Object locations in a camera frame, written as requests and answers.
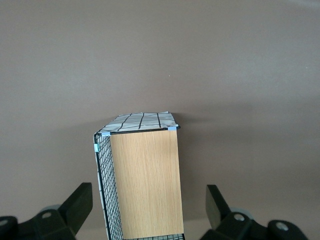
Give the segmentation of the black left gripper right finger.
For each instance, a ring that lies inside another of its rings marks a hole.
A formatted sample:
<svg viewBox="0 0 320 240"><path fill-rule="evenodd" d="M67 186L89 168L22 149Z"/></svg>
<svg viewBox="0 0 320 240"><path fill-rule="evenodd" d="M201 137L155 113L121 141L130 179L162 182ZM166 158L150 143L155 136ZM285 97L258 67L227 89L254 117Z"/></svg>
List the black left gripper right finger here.
<svg viewBox="0 0 320 240"><path fill-rule="evenodd" d="M206 186L205 209L211 229L202 240L306 240L307 236L295 224L271 220L267 226L257 223L247 214L232 211L214 184Z"/></svg>

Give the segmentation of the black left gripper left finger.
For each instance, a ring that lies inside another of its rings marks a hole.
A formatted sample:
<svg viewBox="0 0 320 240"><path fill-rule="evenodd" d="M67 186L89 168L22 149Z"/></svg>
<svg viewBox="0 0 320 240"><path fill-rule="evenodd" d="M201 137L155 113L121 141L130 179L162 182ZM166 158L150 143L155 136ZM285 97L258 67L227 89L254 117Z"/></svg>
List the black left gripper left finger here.
<svg viewBox="0 0 320 240"><path fill-rule="evenodd" d="M15 216L0 217L2 240L75 240L93 209L93 188L83 182L57 209L46 209L18 223Z"/></svg>

